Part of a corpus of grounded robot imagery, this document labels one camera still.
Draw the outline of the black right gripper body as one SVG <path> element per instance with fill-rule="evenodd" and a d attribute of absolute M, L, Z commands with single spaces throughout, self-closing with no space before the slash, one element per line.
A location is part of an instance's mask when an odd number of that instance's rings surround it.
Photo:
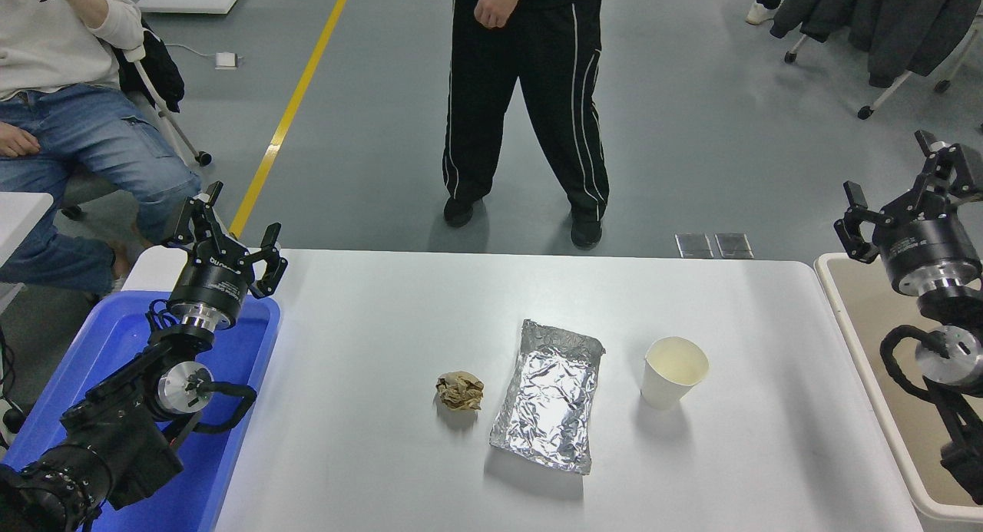
<path fill-rule="evenodd" d="M 923 295 L 981 277 L 981 260 L 958 215 L 878 227 L 878 249 L 892 289 Z"/>

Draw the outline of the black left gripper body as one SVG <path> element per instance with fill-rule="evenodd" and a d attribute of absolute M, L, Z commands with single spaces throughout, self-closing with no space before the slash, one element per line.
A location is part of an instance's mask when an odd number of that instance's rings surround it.
<path fill-rule="evenodd" d="M 200 305 L 215 309 L 225 319 L 239 318 L 248 286 L 255 280 L 252 270 L 244 272 L 238 263 L 247 253 L 242 249 L 204 256 L 187 252 L 187 263 L 168 299 L 168 311 L 183 316 L 190 314 L 193 305 Z"/>

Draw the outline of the person's right hand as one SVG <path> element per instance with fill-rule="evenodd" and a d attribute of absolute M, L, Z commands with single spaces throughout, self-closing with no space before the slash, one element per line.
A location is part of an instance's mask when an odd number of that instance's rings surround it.
<path fill-rule="evenodd" d="M 40 143 L 36 137 L 21 127 L 0 123 L 0 148 L 3 157 L 29 157 L 38 154 Z"/>
<path fill-rule="evenodd" d="M 474 18 L 487 29 L 504 28 L 519 0 L 478 0 Z"/>

